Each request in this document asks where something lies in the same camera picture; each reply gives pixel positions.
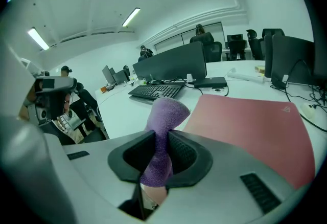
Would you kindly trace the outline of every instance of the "white mouse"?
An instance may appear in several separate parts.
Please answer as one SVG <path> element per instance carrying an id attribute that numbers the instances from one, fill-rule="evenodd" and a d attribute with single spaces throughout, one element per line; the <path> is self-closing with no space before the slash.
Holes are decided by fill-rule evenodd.
<path id="1" fill-rule="evenodd" d="M 309 104 L 309 103 L 304 103 L 301 105 L 301 109 L 304 113 L 304 115 L 306 115 L 306 117 L 308 119 L 313 119 L 315 116 L 315 108 Z"/>

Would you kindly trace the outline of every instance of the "purple fabric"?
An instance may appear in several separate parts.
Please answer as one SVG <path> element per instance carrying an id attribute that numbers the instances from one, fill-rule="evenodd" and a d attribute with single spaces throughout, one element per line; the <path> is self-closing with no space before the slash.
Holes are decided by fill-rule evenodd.
<path id="1" fill-rule="evenodd" d="M 141 177 L 149 187 L 162 187 L 173 174 L 172 162 L 167 154 L 168 131 L 181 124 L 190 115 L 189 109 L 172 98 L 159 98 L 153 102 L 146 130 L 155 131 L 155 154 Z"/>

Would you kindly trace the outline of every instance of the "yellow object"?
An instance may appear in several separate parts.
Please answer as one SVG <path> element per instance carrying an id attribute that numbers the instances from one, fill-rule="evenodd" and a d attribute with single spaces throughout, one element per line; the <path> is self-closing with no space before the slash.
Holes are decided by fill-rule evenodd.
<path id="1" fill-rule="evenodd" d="M 261 74 L 265 73 L 265 66 L 255 66 L 255 71 Z"/>

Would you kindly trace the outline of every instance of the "vent grille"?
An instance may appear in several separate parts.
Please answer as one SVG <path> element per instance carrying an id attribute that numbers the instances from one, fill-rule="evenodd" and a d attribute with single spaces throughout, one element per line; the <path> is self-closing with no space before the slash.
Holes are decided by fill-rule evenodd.
<path id="1" fill-rule="evenodd" d="M 94 32 L 91 34 L 91 36 L 93 35 L 101 35 L 101 34 L 112 34 L 114 33 L 113 31 L 103 31 L 103 32 Z"/>
<path id="2" fill-rule="evenodd" d="M 240 176 L 264 214 L 276 208 L 281 202 L 254 173 Z"/>
<path id="3" fill-rule="evenodd" d="M 77 37 L 67 38 L 67 39 L 62 40 L 61 43 L 67 42 L 67 41 L 70 41 L 70 40 L 73 40 L 73 39 L 81 38 L 81 37 L 86 37 L 86 35 L 80 35 L 80 36 L 77 36 Z"/>

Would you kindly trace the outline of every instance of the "man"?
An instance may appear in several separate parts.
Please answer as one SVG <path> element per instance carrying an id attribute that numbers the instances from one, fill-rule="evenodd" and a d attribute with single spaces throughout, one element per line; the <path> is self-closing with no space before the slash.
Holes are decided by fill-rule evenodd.
<path id="1" fill-rule="evenodd" d="M 141 52 L 139 54 L 138 62 L 153 56 L 152 50 L 147 49 L 144 45 L 141 46 Z"/>
<path id="2" fill-rule="evenodd" d="M 63 66 L 60 71 L 60 76 L 68 77 L 70 72 L 72 72 L 70 68 L 68 68 L 67 66 Z M 76 115 L 80 118 L 80 120 L 85 119 L 84 125 L 86 130 L 95 130 L 96 126 L 94 125 L 93 121 L 89 118 L 84 102 L 77 95 L 76 90 L 71 94 L 71 98 L 72 98 L 72 103 L 70 105 L 70 108 L 76 113 Z"/>

